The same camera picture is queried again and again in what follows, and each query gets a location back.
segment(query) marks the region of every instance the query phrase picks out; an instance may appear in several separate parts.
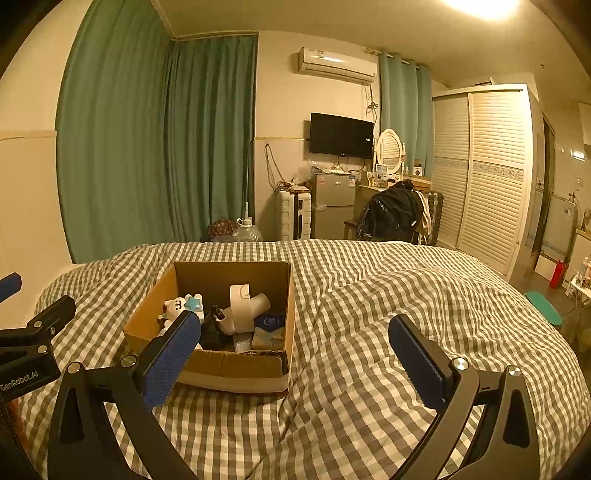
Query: silver refrigerator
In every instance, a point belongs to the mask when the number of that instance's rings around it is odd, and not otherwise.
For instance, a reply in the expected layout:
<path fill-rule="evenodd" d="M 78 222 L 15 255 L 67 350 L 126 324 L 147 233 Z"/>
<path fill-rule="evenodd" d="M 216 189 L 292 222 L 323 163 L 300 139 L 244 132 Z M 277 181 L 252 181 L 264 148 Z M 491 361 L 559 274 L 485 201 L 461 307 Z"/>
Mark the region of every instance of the silver refrigerator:
<path fill-rule="evenodd" d="M 342 240 L 353 219 L 355 177 L 317 173 L 312 179 L 312 238 Z"/>

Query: oval mirror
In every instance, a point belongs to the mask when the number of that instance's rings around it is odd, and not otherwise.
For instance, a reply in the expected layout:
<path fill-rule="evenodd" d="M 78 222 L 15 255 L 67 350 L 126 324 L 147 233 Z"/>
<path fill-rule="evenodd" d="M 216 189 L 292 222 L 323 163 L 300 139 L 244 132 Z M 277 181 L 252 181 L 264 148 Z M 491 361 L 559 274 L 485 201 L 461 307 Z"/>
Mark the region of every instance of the oval mirror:
<path fill-rule="evenodd" d="M 380 134 L 374 153 L 374 164 L 386 168 L 377 167 L 375 170 L 381 170 L 387 177 L 391 177 L 402 168 L 404 157 L 404 144 L 394 130 L 387 128 Z"/>

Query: green curtain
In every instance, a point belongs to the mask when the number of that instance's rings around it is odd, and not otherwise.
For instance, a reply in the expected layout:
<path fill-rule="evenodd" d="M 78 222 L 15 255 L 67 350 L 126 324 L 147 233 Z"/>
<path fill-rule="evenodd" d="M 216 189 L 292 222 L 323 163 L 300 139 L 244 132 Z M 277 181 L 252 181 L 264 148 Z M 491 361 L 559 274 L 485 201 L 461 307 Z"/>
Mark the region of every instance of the green curtain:
<path fill-rule="evenodd" d="M 168 63 L 164 153 L 177 241 L 242 216 L 252 165 L 256 36 L 175 42 Z"/>
<path fill-rule="evenodd" d="M 402 62 L 400 55 L 379 59 L 381 129 L 393 129 L 406 146 L 406 165 L 420 160 L 424 174 L 433 166 L 433 101 L 429 68 L 415 62 Z"/>
<path fill-rule="evenodd" d="M 74 262 L 198 241 L 238 217 L 252 168 L 256 36 L 175 43 L 150 2 L 94 0 L 56 116 Z"/>

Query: blue gripper pad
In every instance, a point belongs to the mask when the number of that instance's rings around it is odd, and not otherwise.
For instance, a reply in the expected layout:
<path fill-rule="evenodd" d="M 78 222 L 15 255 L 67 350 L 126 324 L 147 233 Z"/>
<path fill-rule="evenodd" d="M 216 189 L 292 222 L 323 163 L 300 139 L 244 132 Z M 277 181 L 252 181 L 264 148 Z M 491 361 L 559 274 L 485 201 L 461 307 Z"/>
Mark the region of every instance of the blue gripper pad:
<path fill-rule="evenodd" d="M 166 333 L 154 338 L 138 357 L 139 391 L 149 410 L 163 405 L 201 337 L 193 312 L 181 312 Z"/>
<path fill-rule="evenodd" d="M 18 273 L 11 273 L 9 276 L 0 280 L 0 303 L 15 293 L 22 287 L 21 276 Z"/>
<path fill-rule="evenodd" d="M 390 346 L 404 367 L 423 404 L 427 408 L 440 411 L 446 404 L 444 397 L 445 376 L 429 357 L 421 341 L 402 321 L 403 315 L 397 315 L 390 320 L 388 326 Z M 418 330 L 415 333 L 423 337 Z"/>

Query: doorway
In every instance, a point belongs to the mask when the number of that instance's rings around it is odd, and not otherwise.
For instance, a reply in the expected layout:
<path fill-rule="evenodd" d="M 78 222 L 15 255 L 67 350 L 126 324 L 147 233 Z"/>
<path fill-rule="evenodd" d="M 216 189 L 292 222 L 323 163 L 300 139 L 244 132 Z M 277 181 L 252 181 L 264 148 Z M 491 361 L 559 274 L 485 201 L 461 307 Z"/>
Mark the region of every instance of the doorway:
<path fill-rule="evenodd" d="M 550 126 L 548 119 L 544 115 L 544 166 L 538 171 L 538 179 L 535 185 L 536 200 L 541 201 L 540 219 L 535 231 L 534 245 L 532 247 L 531 259 L 535 268 L 542 249 L 542 240 L 548 221 L 548 212 L 550 211 L 550 199 L 554 193 L 554 163 L 556 159 L 555 150 L 556 135 Z"/>

